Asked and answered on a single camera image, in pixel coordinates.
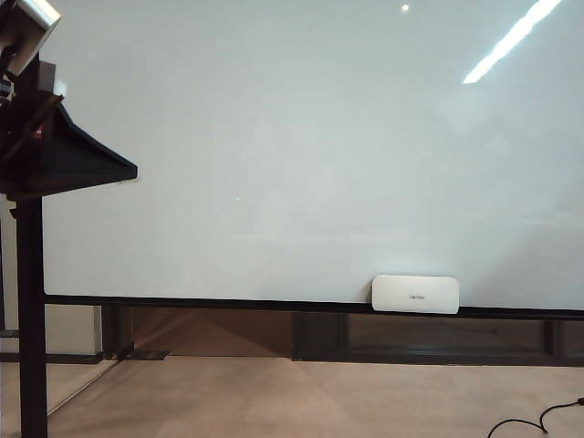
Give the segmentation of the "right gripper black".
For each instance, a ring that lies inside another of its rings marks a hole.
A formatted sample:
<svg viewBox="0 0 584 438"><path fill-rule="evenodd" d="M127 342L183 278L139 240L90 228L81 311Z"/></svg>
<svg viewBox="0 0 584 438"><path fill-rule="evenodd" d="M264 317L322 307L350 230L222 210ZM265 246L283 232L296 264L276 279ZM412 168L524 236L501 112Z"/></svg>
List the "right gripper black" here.
<svg viewBox="0 0 584 438"><path fill-rule="evenodd" d="M1 70L1 193L27 200L130 181L138 166L82 130L55 92L57 66Z"/></svg>

